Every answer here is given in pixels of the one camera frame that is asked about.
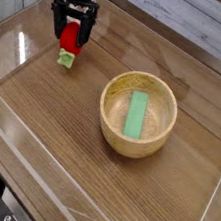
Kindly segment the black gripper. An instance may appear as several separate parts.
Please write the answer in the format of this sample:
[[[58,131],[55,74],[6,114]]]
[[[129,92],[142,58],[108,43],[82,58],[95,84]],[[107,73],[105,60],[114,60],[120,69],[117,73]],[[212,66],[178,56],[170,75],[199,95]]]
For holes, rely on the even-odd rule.
[[[54,32],[57,38],[60,38],[62,30],[67,24],[67,17],[72,16],[81,23],[77,47],[88,42],[99,9],[95,0],[53,0],[51,8],[54,13]]]

